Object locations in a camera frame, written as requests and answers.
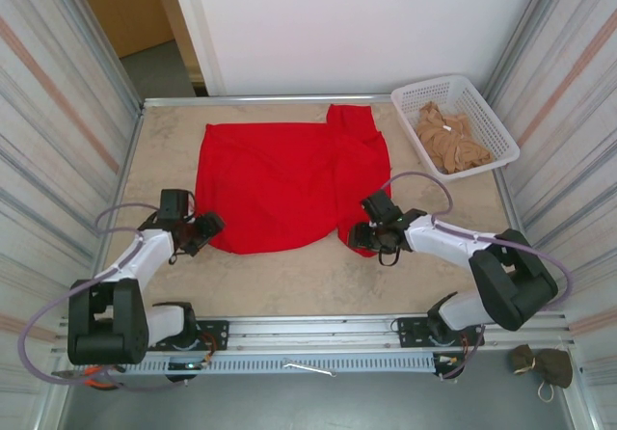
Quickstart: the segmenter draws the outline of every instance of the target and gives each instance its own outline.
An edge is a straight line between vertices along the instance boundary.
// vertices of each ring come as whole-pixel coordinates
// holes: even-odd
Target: metal tool
[[[336,372],[330,369],[323,369],[321,367],[315,367],[313,365],[306,365],[306,364],[302,364],[302,363],[295,363],[293,361],[290,360],[284,360],[282,363],[282,366],[284,368],[288,368],[288,367],[294,367],[296,369],[302,369],[302,370],[307,370],[309,372],[318,372],[320,374],[326,374],[329,375],[331,377],[336,377]]]

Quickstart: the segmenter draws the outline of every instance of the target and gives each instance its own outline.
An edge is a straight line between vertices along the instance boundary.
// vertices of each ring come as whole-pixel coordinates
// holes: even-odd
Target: white wall
[[[212,95],[478,87],[529,0],[179,0]]]

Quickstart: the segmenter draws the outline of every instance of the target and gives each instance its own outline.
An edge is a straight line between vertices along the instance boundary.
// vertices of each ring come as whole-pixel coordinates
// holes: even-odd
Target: wooden door
[[[174,39],[161,0],[88,0],[119,57]]]

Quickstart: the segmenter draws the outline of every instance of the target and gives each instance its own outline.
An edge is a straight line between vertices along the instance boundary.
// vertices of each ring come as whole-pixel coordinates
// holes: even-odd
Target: gray floor
[[[458,384],[404,373],[198,377],[188,388],[156,393],[73,389],[60,428],[572,428],[563,393],[545,404],[539,384],[533,374],[515,377],[506,353],[478,354]]]
[[[121,59],[141,98],[195,97],[175,41]]]

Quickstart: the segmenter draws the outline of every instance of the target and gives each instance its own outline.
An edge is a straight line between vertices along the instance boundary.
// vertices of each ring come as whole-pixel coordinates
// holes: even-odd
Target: red cloth
[[[333,105],[327,123],[209,124],[197,211],[223,218],[211,244],[236,254],[295,249],[334,228],[346,244],[350,228],[366,221],[360,201],[389,171],[370,107]]]

